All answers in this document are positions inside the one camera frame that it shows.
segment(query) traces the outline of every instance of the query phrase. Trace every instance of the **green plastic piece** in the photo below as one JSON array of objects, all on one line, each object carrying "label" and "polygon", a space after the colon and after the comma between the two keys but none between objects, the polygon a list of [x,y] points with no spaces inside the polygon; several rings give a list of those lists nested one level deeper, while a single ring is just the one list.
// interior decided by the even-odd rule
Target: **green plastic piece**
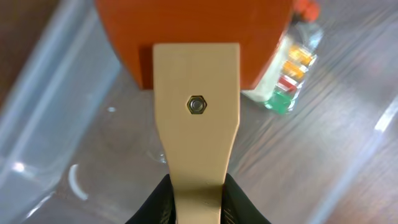
[{"label": "green plastic piece", "polygon": [[267,109],[276,111],[279,114],[286,114],[289,112],[289,107],[292,104],[293,96],[286,95],[281,91],[274,91],[272,97],[264,102]]}]

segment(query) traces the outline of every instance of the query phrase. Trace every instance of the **blurred background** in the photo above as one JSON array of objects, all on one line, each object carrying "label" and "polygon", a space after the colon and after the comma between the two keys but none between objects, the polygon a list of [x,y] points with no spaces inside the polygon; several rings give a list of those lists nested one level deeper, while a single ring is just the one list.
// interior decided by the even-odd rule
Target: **blurred background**
[{"label": "blurred background", "polygon": [[[398,223],[398,2],[318,3],[295,109],[242,95],[228,172],[272,223]],[[152,104],[91,1],[0,0],[1,223],[127,221],[168,173]]]}]

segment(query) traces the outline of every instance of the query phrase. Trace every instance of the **hexagonal nut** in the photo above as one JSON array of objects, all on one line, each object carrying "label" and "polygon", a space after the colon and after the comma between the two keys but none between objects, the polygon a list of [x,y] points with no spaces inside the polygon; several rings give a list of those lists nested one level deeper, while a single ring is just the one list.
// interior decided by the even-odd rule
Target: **hexagonal nut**
[{"label": "hexagonal nut", "polygon": [[188,100],[187,107],[191,114],[203,114],[207,107],[207,103],[203,96],[191,96]]}]

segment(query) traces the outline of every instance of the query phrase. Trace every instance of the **metal nut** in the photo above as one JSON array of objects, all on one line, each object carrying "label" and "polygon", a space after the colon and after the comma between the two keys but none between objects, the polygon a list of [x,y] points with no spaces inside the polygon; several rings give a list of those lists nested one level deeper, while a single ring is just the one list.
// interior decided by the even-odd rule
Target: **metal nut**
[{"label": "metal nut", "polygon": [[191,96],[188,100],[187,107],[191,114],[203,114],[207,107],[207,103],[203,96]]}]

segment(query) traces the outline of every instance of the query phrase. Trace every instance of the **beige handle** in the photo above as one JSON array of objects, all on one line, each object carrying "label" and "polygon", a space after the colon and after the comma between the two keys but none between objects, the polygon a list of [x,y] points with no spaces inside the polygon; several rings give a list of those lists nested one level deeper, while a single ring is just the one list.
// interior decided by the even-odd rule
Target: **beige handle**
[{"label": "beige handle", "polygon": [[[219,224],[222,186],[239,126],[239,44],[154,46],[155,118],[178,224]],[[204,97],[191,114],[191,96]]]}]

